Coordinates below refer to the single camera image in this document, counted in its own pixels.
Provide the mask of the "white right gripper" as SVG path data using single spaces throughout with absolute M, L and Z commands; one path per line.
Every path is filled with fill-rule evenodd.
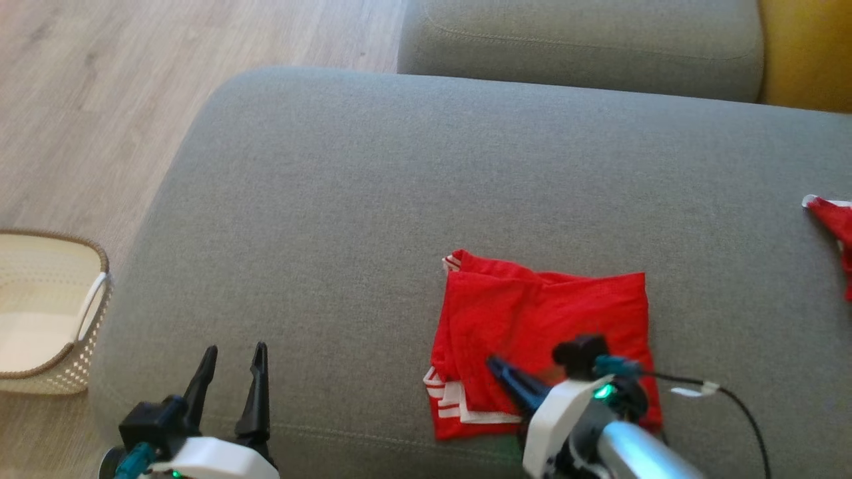
M 592 461 L 600 434 L 616 418 L 596 398 L 600 389 L 611 385 L 612 376 L 593 382 L 565 380 L 551 388 L 500 357 L 488 357 L 486 365 L 520 414 L 533 414 L 523 452 L 523 469 L 530 477 L 554 477 L 564 448 L 569 466 L 596 478 L 612 477 L 605 466 Z

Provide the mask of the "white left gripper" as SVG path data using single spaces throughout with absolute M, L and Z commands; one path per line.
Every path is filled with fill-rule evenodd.
M 200 430 L 204 403 L 215 375 L 218 349 L 209 346 L 186 388 L 184 425 Z M 234 433 L 240 443 L 266 443 L 270 437 L 268 346 L 258 342 L 250 367 L 252 385 Z M 150 466 L 151 478 L 280 478 L 259 452 L 213 437 L 192 437 L 170 460 Z

